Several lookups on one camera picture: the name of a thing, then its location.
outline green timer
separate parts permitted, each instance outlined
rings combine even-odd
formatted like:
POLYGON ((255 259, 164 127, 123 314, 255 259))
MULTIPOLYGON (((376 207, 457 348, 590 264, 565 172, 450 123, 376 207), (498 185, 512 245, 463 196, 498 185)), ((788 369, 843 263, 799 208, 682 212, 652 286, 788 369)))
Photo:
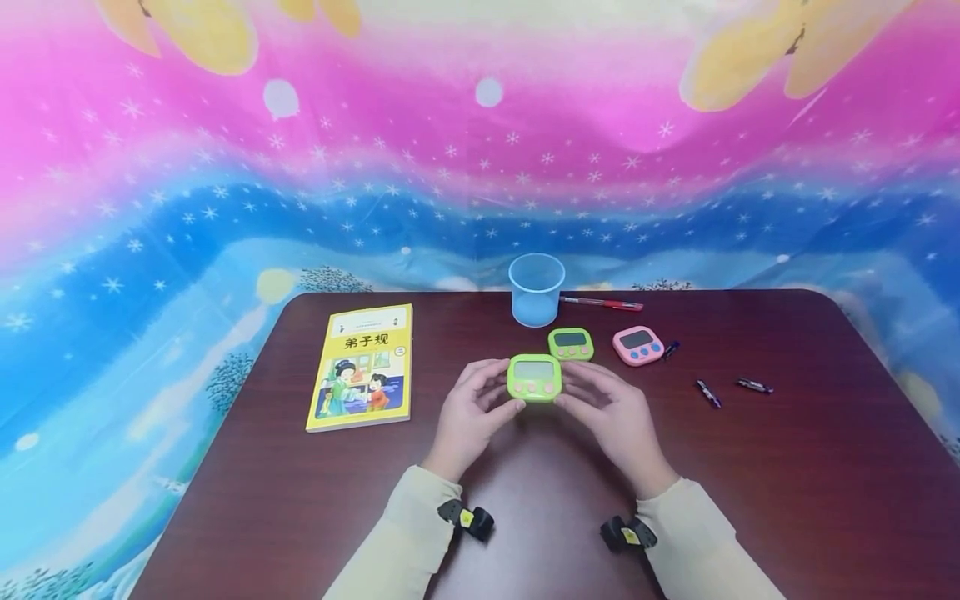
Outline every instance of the green timer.
POLYGON ((547 336, 550 353, 557 360, 590 360, 593 358, 593 340, 586 329, 566 327, 554 329, 547 336))
POLYGON ((564 384, 560 363, 549 354, 518 354, 507 369, 507 391, 527 402, 552 402, 564 384))

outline person's left hand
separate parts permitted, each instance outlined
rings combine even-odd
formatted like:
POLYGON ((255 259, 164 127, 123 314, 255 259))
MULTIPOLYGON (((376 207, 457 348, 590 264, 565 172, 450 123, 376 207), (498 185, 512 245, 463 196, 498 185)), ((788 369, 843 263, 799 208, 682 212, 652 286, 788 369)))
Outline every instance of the person's left hand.
POLYGON ((497 429, 523 410, 526 403, 517 398, 490 410, 507 389, 502 375, 509 365, 509 359, 491 358, 464 368, 440 411, 437 437, 423 468, 457 483, 497 429))

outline hand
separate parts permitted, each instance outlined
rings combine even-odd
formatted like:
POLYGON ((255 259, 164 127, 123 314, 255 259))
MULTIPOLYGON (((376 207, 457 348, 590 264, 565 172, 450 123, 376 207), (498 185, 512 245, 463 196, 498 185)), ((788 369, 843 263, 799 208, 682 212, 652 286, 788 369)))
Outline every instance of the hand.
POLYGON ((464 368, 440 411, 437 437, 423 468, 457 483, 497 429, 523 410, 523 400, 512 399, 488 412, 507 389, 503 373, 509 365, 508 359, 492 358, 464 368))
POLYGON ((564 392, 554 402, 593 432, 636 497, 654 498, 676 483, 680 476, 663 457, 643 392, 600 365, 567 361, 563 369, 564 392))

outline yellow book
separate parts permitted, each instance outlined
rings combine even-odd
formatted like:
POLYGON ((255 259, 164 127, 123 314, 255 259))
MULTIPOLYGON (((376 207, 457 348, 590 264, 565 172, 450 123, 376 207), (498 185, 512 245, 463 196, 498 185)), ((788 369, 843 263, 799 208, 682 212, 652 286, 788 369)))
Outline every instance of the yellow book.
POLYGON ((410 419, 413 305, 330 315, 308 432, 410 419))

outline pink timer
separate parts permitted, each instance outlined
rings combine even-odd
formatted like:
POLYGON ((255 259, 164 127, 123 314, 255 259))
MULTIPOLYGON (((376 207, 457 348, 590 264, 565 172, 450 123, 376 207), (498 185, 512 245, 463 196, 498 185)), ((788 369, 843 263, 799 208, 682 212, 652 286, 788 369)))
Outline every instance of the pink timer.
POLYGON ((649 327, 638 325, 613 335, 613 347, 623 362, 639 367, 663 356, 663 343, 649 327))

